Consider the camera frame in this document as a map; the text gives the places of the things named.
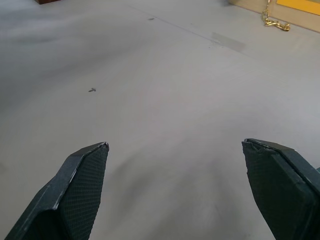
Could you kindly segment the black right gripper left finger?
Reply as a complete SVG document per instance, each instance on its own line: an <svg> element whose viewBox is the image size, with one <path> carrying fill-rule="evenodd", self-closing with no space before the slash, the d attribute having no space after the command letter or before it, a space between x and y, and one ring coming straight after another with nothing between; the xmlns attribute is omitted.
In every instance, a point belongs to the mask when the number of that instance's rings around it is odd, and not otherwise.
<svg viewBox="0 0 320 240"><path fill-rule="evenodd" d="M101 203L110 147L99 142L69 155L33 197L7 240L87 240Z"/></svg>

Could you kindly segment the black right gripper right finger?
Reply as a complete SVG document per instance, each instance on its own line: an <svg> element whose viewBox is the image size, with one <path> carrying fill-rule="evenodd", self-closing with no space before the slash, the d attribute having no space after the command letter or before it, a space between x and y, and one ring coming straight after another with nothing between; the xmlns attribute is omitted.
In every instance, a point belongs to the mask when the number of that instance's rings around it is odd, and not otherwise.
<svg viewBox="0 0 320 240"><path fill-rule="evenodd" d="M294 149L247 138L242 142L255 203L277 240L320 238L320 170Z"/></svg>

